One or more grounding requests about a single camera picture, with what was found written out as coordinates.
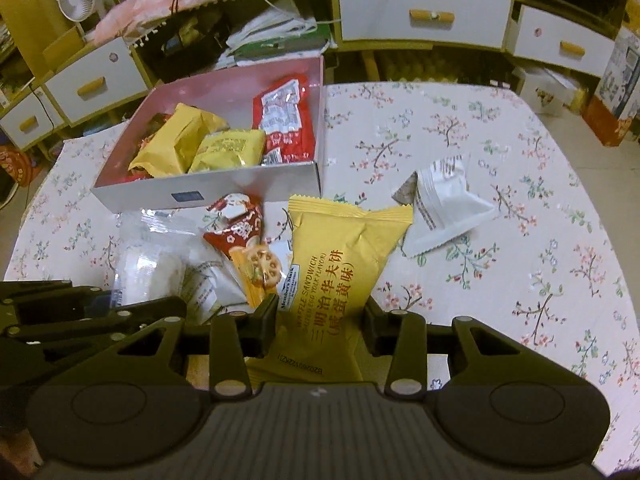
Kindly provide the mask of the white printed snack packet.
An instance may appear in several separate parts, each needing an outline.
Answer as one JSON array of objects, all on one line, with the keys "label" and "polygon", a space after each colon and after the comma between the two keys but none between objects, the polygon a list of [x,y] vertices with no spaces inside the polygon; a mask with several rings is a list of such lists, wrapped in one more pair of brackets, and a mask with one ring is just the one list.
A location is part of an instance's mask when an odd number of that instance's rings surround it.
[{"label": "white printed snack packet", "polygon": [[186,302],[186,320],[196,325],[204,324],[225,308],[246,303],[242,286],[234,274],[217,261],[186,269],[181,298]]}]

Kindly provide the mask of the orange lotus root packet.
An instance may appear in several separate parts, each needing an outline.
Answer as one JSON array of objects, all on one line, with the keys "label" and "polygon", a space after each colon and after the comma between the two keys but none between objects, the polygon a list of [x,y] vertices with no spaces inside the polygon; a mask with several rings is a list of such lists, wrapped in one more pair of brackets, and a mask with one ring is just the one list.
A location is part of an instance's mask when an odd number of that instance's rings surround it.
[{"label": "orange lotus root packet", "polygon": [[292,255],[292,244],[288,240],[230,250],[246,302],[252,309],[256,309],[268,295],[283,292]]}]

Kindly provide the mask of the yellow waffle sandwich packet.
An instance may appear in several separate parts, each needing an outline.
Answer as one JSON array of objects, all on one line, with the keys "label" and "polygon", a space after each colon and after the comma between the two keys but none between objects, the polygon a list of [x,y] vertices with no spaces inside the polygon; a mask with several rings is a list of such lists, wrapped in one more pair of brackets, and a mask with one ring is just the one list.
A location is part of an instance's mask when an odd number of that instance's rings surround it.
[{"label": "yellow waffle sandwich packet", "polygon": [[409,205],[365,211],[301,195],[288,200],[292,261],[279,294],[276,336],[246,361],[264,382],[360,382],[358,316],[412,223]]}]

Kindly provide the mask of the red floral snack packet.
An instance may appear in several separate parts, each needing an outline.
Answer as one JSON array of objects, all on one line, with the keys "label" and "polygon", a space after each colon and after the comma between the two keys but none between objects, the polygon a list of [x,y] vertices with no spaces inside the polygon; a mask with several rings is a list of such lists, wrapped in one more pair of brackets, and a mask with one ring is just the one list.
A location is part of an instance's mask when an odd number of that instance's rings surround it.
[{"label": "red floral snack packet", "polygon": [[254,247],[262,240],[264,214],[258,198],[230,193],[206,208],[212,216],[203,238],[227,257],[234,250]]}]

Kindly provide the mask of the white triangular snack packet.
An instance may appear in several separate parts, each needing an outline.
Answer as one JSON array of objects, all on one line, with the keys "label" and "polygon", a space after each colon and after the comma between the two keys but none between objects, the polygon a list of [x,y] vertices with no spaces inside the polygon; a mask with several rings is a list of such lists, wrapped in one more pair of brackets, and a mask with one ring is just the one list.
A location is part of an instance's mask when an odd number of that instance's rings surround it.
[{"label": "white triangular snack packet", "polygon": [[416,170],[392,195],[411,205],[412,225],[402,240],[402,252],[416,258],[491,219],[495,206],[472,193],[466,178],[469,157],[447,156]]}]

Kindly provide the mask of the clear white snack packet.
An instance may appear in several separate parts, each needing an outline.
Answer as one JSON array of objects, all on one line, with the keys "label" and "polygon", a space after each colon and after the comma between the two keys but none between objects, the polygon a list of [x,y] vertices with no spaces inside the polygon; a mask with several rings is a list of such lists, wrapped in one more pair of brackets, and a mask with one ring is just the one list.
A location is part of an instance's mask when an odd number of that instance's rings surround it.
[{"label": "clear white snack packet", "polygon": [[201,230],[189,219],[139,209],[119,216],[112,286],[114,308],[179,296],[186,272],[209,259]]}]

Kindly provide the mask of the floral tablecloth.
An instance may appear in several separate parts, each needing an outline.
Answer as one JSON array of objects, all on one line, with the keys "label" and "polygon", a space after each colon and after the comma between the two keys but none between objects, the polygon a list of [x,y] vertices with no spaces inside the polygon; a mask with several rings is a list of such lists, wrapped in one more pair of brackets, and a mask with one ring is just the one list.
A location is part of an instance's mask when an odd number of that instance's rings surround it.
[{"label": "floral tablecloth", "polygon": [[413,224],[373,296],[434,324],[477,318],[596,385],[605,472],[639,463],[639,331],[597,211],[515,93],[417,82],[326,88],[322,194]]}]

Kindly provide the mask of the small yellow snack packet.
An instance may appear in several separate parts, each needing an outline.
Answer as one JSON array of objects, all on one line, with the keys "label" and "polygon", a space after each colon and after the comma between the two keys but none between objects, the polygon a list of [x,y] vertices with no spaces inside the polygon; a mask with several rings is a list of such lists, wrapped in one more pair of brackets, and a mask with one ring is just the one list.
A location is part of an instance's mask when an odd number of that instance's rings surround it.
[{"label": "small yellow snack packet", "polygon": [[260,129],[226,130],[206,136],[189,168],[190,174],[202,171],[254,167],[262,162],[266,134]]}]

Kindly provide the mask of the large yellow snack packet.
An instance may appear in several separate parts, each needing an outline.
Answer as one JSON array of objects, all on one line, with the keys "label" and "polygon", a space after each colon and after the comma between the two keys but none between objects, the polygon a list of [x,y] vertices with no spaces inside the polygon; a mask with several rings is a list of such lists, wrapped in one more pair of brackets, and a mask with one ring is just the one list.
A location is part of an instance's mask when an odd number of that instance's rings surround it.
[{"label": "large yellow snack packet", "polygon": [[198,147],[210,134],[227,130],[228,122],[207,110],[178,103],[174,114],[128,167],[144,168],[152,178],[185,174]]}]

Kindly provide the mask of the pink grey snack box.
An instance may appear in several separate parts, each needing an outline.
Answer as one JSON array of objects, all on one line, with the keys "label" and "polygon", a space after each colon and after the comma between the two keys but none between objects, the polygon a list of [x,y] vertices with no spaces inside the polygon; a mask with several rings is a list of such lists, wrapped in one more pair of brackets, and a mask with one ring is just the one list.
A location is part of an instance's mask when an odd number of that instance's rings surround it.
[{"label": "pink grey snack box", "polygon": [[316,56],[163,84],[124,128],[93,195],[113,212],[208,206],[230,193],[319,196],[323,72]]}]

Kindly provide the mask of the egg tray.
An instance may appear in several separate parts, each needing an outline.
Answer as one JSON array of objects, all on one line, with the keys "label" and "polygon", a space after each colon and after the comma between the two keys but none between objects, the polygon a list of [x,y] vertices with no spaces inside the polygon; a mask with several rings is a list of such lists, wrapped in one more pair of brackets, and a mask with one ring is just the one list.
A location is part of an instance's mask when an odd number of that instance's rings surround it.
[{"label": "egg tray", "polygon": [[375,53],[381,77],[387,81],[468,81],[477,69],[477,55],[456,49],[385,50]]}]

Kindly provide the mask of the white drawer left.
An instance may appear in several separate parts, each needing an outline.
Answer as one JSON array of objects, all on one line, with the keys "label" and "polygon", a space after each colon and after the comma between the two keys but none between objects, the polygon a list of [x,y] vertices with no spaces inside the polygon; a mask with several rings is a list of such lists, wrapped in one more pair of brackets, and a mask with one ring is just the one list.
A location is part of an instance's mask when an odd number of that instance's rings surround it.
[{"label": "white drawer left", "polygon": [[122,38],[102,44],[44,83],[71,126],[145,96],[150,76]]}]

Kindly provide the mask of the white drawer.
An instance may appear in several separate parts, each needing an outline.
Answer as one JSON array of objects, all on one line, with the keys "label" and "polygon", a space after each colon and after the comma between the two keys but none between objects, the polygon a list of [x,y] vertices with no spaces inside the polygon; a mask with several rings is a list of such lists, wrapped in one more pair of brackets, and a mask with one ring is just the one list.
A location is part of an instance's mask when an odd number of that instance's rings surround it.
[{"label": "white drawer", "polygon": [[598,78],[604,74],[614,46],[612,39],[590,28],[532,6],[520,6],[506,31],[506,50],[514,58]]},{"label": "white drawer", "polygon": [[71,126],[145,96],[150,76],[122,38],[102,44],[44,83]]},{"label": "white drawer", "polygon": [[342,37],[502,47],[511,0],[340,0]]}]

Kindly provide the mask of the milk carton box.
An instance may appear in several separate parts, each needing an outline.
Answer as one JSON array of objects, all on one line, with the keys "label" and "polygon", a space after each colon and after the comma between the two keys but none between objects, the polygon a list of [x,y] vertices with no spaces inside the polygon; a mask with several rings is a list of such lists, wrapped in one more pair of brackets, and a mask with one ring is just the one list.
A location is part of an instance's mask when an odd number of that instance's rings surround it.
[{"label": "milk carton box", "polygon": [[582,118],[604,146],[619,146],[639,114],[639,36],[623,26]]}]

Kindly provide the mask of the white drawer middle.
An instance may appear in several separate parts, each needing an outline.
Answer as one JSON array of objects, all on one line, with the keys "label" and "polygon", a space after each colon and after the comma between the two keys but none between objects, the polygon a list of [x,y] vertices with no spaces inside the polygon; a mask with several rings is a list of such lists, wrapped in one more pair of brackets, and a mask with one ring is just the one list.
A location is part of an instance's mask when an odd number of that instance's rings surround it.
[{"label": "white drawer middle", "polygon": [[340,0],[342,37],[502,47],[511,0]]}]

